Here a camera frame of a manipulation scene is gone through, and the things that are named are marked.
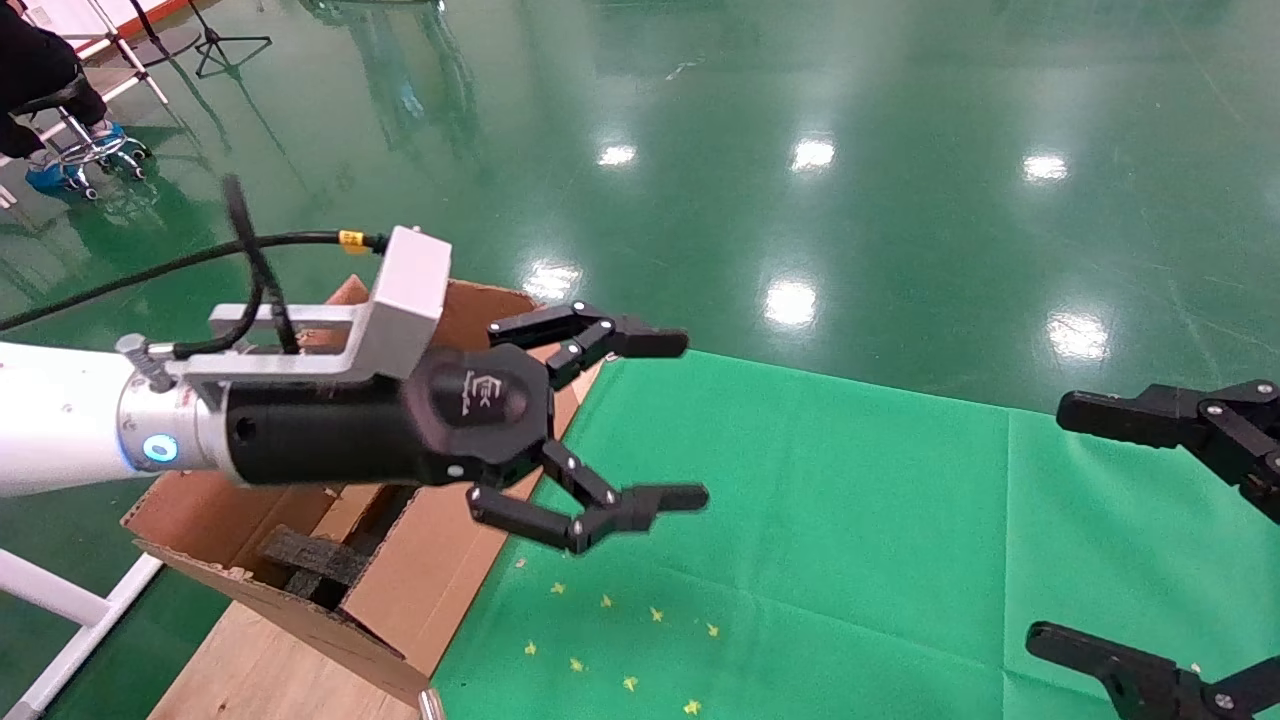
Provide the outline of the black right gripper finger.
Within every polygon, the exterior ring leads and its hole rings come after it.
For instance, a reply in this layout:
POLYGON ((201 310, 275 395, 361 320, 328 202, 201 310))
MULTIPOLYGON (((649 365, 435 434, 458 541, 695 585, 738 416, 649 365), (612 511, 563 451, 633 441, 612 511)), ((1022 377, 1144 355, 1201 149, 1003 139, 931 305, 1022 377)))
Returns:
POLYGON ((1029 626, 1027 651, 1093 676, 1120 719, 1256 719, 1279 702, 1277 656, 1207 682, 1171 659, 1047 621, 1029 626))
POLYGON ((1133 398, 1065 393, 1057 424, 1151 448, 1184 448, 1271 521, 1279 520, 1279 391, 1249 380, 1215 391, 1152 384, 1133 398))

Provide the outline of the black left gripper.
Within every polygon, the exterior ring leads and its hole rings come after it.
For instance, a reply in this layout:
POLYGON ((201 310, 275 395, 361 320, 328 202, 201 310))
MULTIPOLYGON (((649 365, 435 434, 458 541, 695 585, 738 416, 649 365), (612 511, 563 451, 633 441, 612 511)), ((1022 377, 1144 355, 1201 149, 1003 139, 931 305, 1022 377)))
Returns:
POLYGON ((686 331, 572 302, 493 322, 488 338, 494 348, 480 352, 430 350, 403 380, 230 387, 230 470, 248 486, 475 483, 466 493, 475 521, 572 555, 614 533, 648 533, 664 512, 708 505, 703 484, 617 489, 562 443, 545 443, 554 391, 609 355, 680 357, 686 331), (544 363, 521 350, 550 345, 544 363), (499 491, 538 461, 580 514, 499 491))

